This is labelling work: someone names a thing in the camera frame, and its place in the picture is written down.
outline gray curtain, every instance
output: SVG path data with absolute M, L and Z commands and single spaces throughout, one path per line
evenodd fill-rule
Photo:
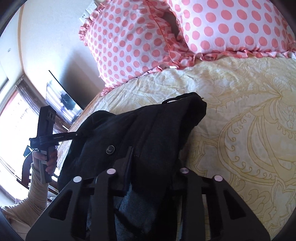
M 31 107 L 34 113 L 38 116 L 40 108 L 42 106 L 48 105 L 45 99 L 43 97 L 38 97 L 33 91 L 33 89 L 30 88 L 30 86 L 23 79 L 16 86 L 16 90 L 19 92 L 21 97 L 28 103 L 28 105 Z M 68 130 L 63 126 L 70 128 L 69 124 L 57 115 L 56 122 L 54 124 L 54 131 L 56 131 L 57 133 L 68 132 Z

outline polka dot pillow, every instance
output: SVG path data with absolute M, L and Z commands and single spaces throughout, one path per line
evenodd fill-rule
M 201 60 L 223 55 L 296 58 L 287 25 L 269 0 L 168 0 L 189 49 Z
M 86 20 L 79 35 L 105 82 L 101 95 L 138 76 L 194 64 L 185 41 L 177 42 L 161 18 L 165 12 L 165 1 L 108 0 Z

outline flat screen monitor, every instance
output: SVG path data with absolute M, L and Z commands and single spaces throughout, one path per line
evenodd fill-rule
M 57 114 L 69 125 L 72 125 L 83 110 L 68 95 L 52 73 L 51 75 L 53 78 L 47 83 L 46 87 L 46 102 L 54 108 Z

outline mattress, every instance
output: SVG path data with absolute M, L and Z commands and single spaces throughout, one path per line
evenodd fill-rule
M 189 136 L 187 166 L 201 176 L 223 176 L 273 238 L 296 205 L 295 76 L 294 59 L 197 61 L 98 95 L 70 131 L 97 110 L 120 114 L 197 92 L 207 102 L 207 114 Z M 70 143 L 59 147 L 59 169 Z

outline person's hand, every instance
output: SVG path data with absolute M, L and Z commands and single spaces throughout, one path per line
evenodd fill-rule
M 46 161 L 46 155 L 41 154 L 38 151 L 33 151 L 33 164 L 37 171 L 39 170 L 39 160 Z M 55 149 L 51 154 L 49 161 L 46 163 L 46 171 L 48 174 L 52 175 L 57 167 L 57 150 Z

